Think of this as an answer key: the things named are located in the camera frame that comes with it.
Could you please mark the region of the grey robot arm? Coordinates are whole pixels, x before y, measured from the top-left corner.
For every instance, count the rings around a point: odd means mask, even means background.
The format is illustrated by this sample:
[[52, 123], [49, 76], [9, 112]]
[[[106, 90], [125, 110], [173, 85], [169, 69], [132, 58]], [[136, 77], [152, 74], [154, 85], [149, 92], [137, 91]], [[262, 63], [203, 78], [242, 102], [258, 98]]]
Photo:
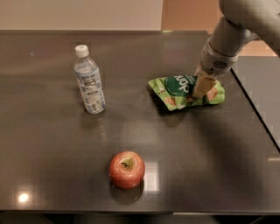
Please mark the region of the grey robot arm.
[[201, 98], [230, 70], [242, 48], [259, 38], [280, 56], [280, 0], [219, 0], [222, 17], [205, 43], [192, 95]]

